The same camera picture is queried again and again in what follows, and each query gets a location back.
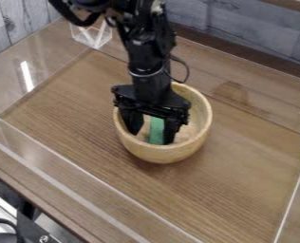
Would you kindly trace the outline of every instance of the bowl rim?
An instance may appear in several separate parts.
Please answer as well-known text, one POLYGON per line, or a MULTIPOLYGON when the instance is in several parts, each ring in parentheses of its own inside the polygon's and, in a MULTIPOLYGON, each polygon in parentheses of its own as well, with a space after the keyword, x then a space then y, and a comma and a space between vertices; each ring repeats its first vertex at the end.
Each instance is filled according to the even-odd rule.
POLYGON ((156 144, 149 144, 144 141, 140 141, 135 138, 135 136, 132 136, 123 129, 120 122, 119 122, 119 118, 117 118, 117 116, 119 116, 117 108, 115 107, 113 111, 112 111, 113 124, 115 124, 115 128, 119 130, 119 133, 123 134, 123 136, 127 137, 129 139, 129 141, 132 143, 135 143, 136 145, 141 145, 141 146, 145 146, 147 148, 152 148, 152 149, 157 149, 157 150, 176 149, 179 147, 184 147, 188 144, 192 144, 195 141, 200 140, 200 138, 205 135, 205 133, 209 130, 211 123, 212 123, 212 108, 211 108, 211 105, 209 105, 204 95, 196 89, 189 87, 188 85, 175 84, 175 83, 171 83, 171 84, 172 84, 172 86, 173 85, 180 86, 180 87, 185 88, 189 92, 192 92, 200 98, 200 100, 205 106, 205 109, 207 109, 207 120, 205 120, 204 126, 200 129, 199 133, 189 140, 185 140, 180 143, 168 144, 168 145, 156 145, 156 144))

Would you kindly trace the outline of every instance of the tabletop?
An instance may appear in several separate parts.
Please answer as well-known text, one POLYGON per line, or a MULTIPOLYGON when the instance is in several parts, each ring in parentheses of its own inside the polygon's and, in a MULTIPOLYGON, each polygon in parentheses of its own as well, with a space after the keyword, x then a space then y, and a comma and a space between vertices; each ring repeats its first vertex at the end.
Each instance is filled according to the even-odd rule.
POLYGON ((177 42, 212 106, 199 152, 161 166, 124 150, 109 92, 129 82, 121 46, 113 36, 85 49, 58 21, 0 55, 34 64, 33 44, 45 80, 28 91, 16 75, 12 93, 26 94, 0 97, 0 178, 88 242, 300 242, 300 79, 177 42))

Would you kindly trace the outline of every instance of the wooden bowl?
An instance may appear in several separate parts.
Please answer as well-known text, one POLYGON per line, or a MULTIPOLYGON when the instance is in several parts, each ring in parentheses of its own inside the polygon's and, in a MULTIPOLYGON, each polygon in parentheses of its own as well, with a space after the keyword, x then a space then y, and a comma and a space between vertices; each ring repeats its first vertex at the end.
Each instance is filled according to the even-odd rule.
POLYGON ((204 96, 184 84, 172 83, 173 91, 191 102, 188 125, 183 125, 173 143, 153 145, 147 143, 149 118, 144 116, 144 125, 136 136, 127 131, 117 109, 112 119, 119 140, 125 149, 140 159, 153 163, 172 163, 188 158, 203 146, 212 122, 212 110, 204 96))

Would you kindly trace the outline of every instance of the robotic arm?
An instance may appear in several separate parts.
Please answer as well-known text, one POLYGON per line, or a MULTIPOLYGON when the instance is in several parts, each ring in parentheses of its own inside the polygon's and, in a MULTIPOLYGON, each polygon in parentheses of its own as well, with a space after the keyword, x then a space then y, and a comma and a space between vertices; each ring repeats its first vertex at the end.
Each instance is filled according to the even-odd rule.
POLYGON ((133 135, 143 126, 143 115, 163 119, 163 144, 171 143, 180 126, 187 125, 189 102, 169 87, 173 80, 169 60, 184 63, 169 54, 175 33, 163 0, 49 0, 49 3, 76 26, 89 26, 104 14, 127 50, 132 77, 132 84, 112 87, 113 105, 133 135), (89 12, 85 20, 76 17, 70 6, 89 12))

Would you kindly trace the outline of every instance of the green block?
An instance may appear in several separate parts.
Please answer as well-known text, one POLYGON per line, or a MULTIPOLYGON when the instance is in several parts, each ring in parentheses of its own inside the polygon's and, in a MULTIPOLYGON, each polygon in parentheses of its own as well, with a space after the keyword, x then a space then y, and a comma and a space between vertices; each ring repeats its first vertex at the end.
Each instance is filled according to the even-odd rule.
POLYGON ((163 145, 163 119, 151 117, 148 143, 163 145))

